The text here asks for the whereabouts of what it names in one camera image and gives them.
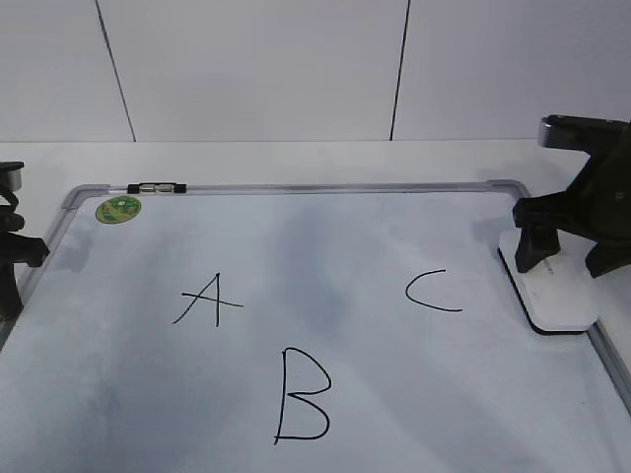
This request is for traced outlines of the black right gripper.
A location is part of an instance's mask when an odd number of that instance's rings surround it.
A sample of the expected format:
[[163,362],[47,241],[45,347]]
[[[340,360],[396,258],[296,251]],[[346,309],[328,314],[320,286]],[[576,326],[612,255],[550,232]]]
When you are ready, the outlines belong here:
[[628,266],[630,148],[620,145],[590,157],[564,191],[521,198],[513,218],[522,229],[515,255],[519,273],[560,252],[557,230],[596,241],[585,259],[593,278]]

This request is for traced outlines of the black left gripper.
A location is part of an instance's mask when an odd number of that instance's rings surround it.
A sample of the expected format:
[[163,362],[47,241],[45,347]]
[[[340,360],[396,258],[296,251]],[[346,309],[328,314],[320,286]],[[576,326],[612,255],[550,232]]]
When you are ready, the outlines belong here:
[[16,212],[17,196],[9,189],[2,189],[1,197],[6,204],[1,205],[0,316],[15,319],[21,313],[23,303],[13,264],[40,267],[50,251],[41,237],[20,234],[26,221]]

